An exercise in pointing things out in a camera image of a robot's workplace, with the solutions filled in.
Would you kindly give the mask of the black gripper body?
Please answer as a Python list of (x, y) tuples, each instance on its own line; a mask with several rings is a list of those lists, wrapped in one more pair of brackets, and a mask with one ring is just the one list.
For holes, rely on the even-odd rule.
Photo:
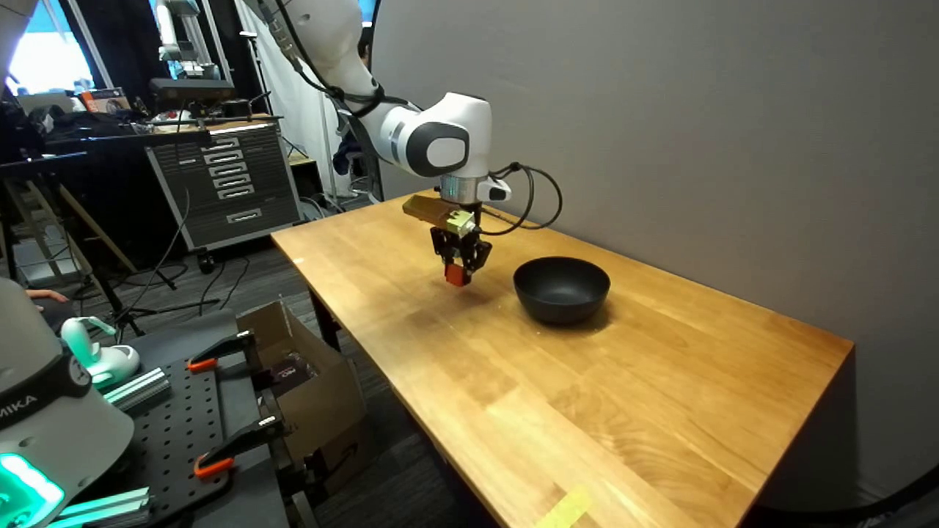
[(443, 207), (434, 214), (434, 226), (443, 229), (446, 235), (470, 237), (470, 235), (478, 233), (478, 214), (473, 210), (464, 210), (464, 207)]

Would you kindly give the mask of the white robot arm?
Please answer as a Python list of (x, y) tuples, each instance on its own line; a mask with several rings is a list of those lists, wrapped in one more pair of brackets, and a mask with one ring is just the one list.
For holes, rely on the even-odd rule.
[(267, 23), (289, 69), (335, 104), (382, 163), (437, 183), (437, 198), (407, 199), (404, 211), (430, 226), (446, 281), (470, 286), (489, 255), (480, 207), (502, 198), (489, 179), (489, 104), (446, 92), (434, 107), (417, 110), (389, 97), (358, 54), (355, 0), (247, 0), (247, 6)]

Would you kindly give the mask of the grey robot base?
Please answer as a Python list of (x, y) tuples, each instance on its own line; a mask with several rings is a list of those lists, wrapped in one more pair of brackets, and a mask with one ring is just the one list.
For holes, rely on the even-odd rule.
[(0, 528), (47, 528), (132, 435), (24, 289), (0, 280)]

